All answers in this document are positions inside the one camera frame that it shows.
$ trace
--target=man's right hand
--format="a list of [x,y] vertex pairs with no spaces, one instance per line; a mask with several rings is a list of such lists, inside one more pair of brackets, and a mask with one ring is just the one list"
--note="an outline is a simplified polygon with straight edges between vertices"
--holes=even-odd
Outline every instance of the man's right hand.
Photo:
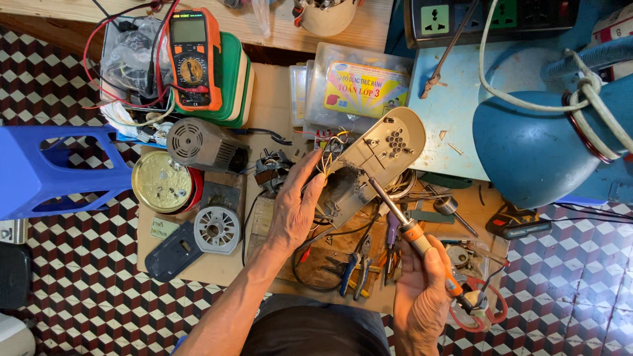
[[437,355],[450,297],[444,287],[445,265],[451,265],[444,245],[427,235],[432,248],[424,261],[408,243],[401,244],[402,277],[396,284],[394,334],[396,354]]

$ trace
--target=hand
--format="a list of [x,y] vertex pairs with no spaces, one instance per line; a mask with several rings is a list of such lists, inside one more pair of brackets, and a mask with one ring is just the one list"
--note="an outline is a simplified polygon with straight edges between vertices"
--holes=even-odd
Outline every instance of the hand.
[[312,178],[303,193],[303,199],[301,188],[321,160],[322,154],[321,149],[316,149],[295,164],[275,199],[273,222],[266,242],[272,250],[279,251],[286,258],[306,240],[314,221],[315,207],[323,190],[325,174],[319,173]]
[[424,262],[411,246],[401,244],[402,277],[396,284],[394,333],[396,353],[437,355],[437,339],[444,330],[450,297],[444,287],[445,265],[451,266],[442,243],[427,235],[432,248]]

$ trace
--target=beige plastic housing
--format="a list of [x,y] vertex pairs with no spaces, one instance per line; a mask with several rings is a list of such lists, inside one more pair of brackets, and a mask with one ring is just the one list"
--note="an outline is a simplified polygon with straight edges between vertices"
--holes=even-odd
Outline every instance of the beige plastic housing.
[[413,164],[425,143],[420,117],[404,106],[392,109],[333,162],[316,209],[341,228],[378,195],[367,174],[384,188]]

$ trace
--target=orange soldering iron handle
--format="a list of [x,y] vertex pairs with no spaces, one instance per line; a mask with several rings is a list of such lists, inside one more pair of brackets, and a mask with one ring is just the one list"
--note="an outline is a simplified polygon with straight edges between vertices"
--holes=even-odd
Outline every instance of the orange soldering iron handle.
[[[424,236],[424,230],[418,224],[415,224],[413,227],[401,233],[401,236],[409,241],[409,243],[413,246],[413,248],[420,254],[421,257],[424,257],[424,253],[431,248],[431,244]],[[464,290],[461,288],[460,284],[457,283],[455,277],[453,277],[453,271],[449,266],[444,265],[446,280],[444,281],[444,285],[446,286],[446,290],[453,297],[457,297],[460,294],[464,293]]]
[[444,265],[444,273],[446,275],[446,280],[444,280],[444,285],[448,293],[450,293],[454,298],[464,293],[464,289],[457,283],[457,279],[453,277],[453,271],[447,265]]

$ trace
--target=green outlet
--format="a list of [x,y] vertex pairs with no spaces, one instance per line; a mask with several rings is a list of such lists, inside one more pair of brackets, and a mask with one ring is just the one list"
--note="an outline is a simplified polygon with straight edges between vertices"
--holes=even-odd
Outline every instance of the green outlet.
[[425,6],[422,8],[422,34],[445,34],[449,30],[448,5]]
[[491,29],[507,29],[517,26],[517,0],[499,0],[492,15]]

